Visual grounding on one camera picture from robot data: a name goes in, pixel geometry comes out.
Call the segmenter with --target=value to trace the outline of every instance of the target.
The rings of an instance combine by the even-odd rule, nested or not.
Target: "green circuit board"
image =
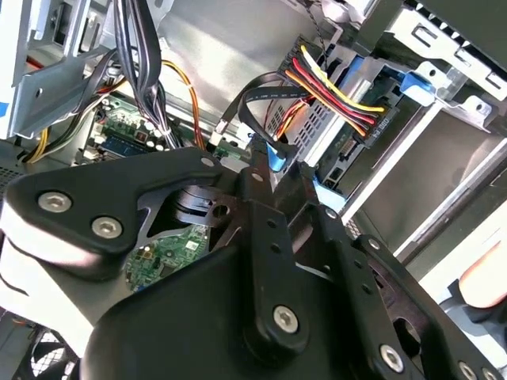
[[[189,226],[180,235],[162,237],[131,253],[126,263],[127,283],[132,291],[141,291],[207,251],[208,228]]]

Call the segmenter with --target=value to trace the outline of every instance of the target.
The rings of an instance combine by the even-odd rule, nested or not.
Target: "screw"
[[[329,216],[332,219],[336,219],[336,217],[337,217],[336,212],[334,212],[330,208],[326,209],[326,214],[327,214],[327,216]]]
[[[39,197],[39,207],[49,212],[65,212],[72,206],[71,198],[61,192],[46,192]]]
[[[275,323],[286,333],[293,334],[298,331],[299,322],[297,316],[286,306],[277,306],[273,312]]]
[[[257,173],[252,173],[252,177],[253,177],[255,180],[259,181],[259,182],[262,182],[262,181],[264,180],[264,179],[263,179],[263,178],[262,178],[259,174],[257,174]]]
[[[118,238],[123,232],[121,223],[109,216],[97,218],[92,223],[92,231],[101,238],[114,239]]]
[[[494,375],[494,373],[487,368],[483,368],[482,373],[484,374],[486,380],[497,380],[497,377]]]
[[[200,161],[205,164],[206,166],[209,166],[210,168],[212,168],[213,166],[215,166],[215,164],[213,163],[212,160],[210,160],[209,158],[206,158],[206,157],[202,157],[200,159]]]
[[[375,248],[375,249],[380,249],[380,244],[378,243],[377,240],[374,240],[374,239],[369,239],[368,240],[368,243],[370,243],[370,245]]]
[[[459,362],[459,368],[465,375],[465,378],[468,380],[477,380],[477,375],[474,373],[474,371],[470,368],[468,364],[465,362]]]
[[[380,346],[380,355],[383,361],[389,368],[394,372],[401,374],[403,372],[403,361],[402,357],[394,350],[391,346],[383,344]]]

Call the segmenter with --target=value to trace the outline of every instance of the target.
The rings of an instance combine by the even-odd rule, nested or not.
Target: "black mounting arm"
[[[135,247],[189,223],[212,227],[210,254],[99,321],[82,379],[501,379],[386,247],[350,240],[311,168],[294,164],[272,192],[265,144],[252,149],[240,174],[187,148],[9,186],[6,238],[83,279],[116,276]]]

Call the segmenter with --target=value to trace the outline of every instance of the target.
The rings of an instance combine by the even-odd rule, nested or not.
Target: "black cable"
[[[132,18],[135,20],[135,36],[139,48],[139,57],[141,52],[146,55],[143,64],[143,78],[140,89],[145,93],[148,89],[156,91],[158,87],[158,78],[162,71],[162,53],[154,23],[151,18],[150,9],[145,1],[129,0],[132,10]]]
[[[312,3],[305,3],[304,7],[307,10],[308,16],[310,16],[311,22],[314,23],[315,29],[317,29],[318,40],[320,41],[320,45],[322,47],[322,55],[324,57],[324,71],[327,73],[329,69],[329,64],[327,62],[327,54],[326,54],[326,44],[324,44],[324,37],[322,37],[322,31],[320,30],[320,26],[318,26],[317,20],[315,20],[314,14],[311,12]]]
[[[251,101],[269,101],[271,99],[299,99],[308,97],[310,94],[299,87],[259,87],[246,91],[238,104],[239,121],[245,123],[255,133],[261,136],[269,145],[277,148],[280,143],[276,142],[268,132],[266,132],[261,124],[255,119],[254,115],[248,108]]]
[[[213,142],[212,135],[212,138],[209,140],[208,145],[206,147],[207,150],[213,151],[219,145],[220,140],[222,139],[221,136],[223,136],[223,134],[226,132],[227,128],[229,127],[229,123],[234,119],[234,117],[238,113],[239,101],[241,100],[245,92],[247,92],[250,89],[256,89],[257,87],[260,87],[267,83],[278,82],[280,80],[284,79],[276,71],[270,71],[268,73],[259,75],[258,77],[248,82],[248,84],[245,87],[243,87],[243,89],[238,93],[238,95],[236,95],[234,100],[229,104],[229,106],[223,113],[219,123],[217,124],[215,130],[213,131],[213,135],[218,135],[219,139]]]
[[[99,86],[105,76],[105,72],[109,67],[109,61],[115,59],[116,54],[116,49],[108,51],[104,57],[102,57],[101,61],[95,66],[93,73],[88,78],[88,82],[86,83],[86,87],[82,93],[81,100],[79,101],[78,106],[75,108],[73,113],[82,112],[90,104],[93,95],[99,90]]]
[[[114,0],[114,29],[118,58],[125,78],[131,83],[134,94],[137,90],[137,77],[135,76],[134,59],[128,31],[127,8],[124,0]]]

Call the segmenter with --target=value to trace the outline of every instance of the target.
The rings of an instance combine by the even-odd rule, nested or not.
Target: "orange wire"
[[[189,80],[189,77],[187,77],[187,75],[183,72],[182,69],[180,69],[174,63],[172,63],[171,61],[168,61],[166,59],[162,60],[162,64],[164,66],[167,66],[167,67],[173,69],[174,71],[176,71],[178,73],[178,75],[180,76],[180,78],[183,80],[183,82],[188,86],[189,92],[190,92],[190,97],[192,98],[193,124],[194,124],[193,129],[194,129],[194,134],[196,136],[196,144],[198,145],[198,147],[205,150],[206,146],[204,144],[204,137],[202,135],[202,130],[200,129],[200,125],[199,125],[199,105],[197,102],[196,90],[193,88],[192,83]]]
[[[285,74],[290,79],[292,79],[294,82],[296,82],[301,87],[303,87],[306,91],[308,91],[309,93],[311,93],[316,99],[318,99],[318,101],[320,101],[321,103],[323,103],[327,108],[331,109],[332,111],[335,111],[338,115],[340,115],[341,117],[343,117],[347,121],[347,123],[349,123],[352,126],[352,128],[354,128],[356,130],[356,132],[359,133],[362,137],[366,136],[366,133],[360,128],[359,125],[357,125],[356,123],[354,123],[353,121],[351,121],[351,119],[349,119],[347,116],[345,116],[343,113],[341,113],[329,101],[327,101],[326,99],[324,99],[323,97],[321,97],[316,91],[314,91],[309,85],[307,85],[301,79],[299,79],[295,74],[293,74],[289,70],[286,70]]]
[[[304,109],[305,105],[307,105],[307,104],[301,101],[299,104],[297,104],[296,107],[294,107],[294,110],[292,111],[292,114],[287,117],[287,119],[282,124],[282,127],[280,128],[280,130],[276,133],[276,138],[277,139],[279,139],[285,133],[285,131],[291,125],[292,121],[295,119],[295,117],[299,113],[299,111],[301,111],[302,109]]]

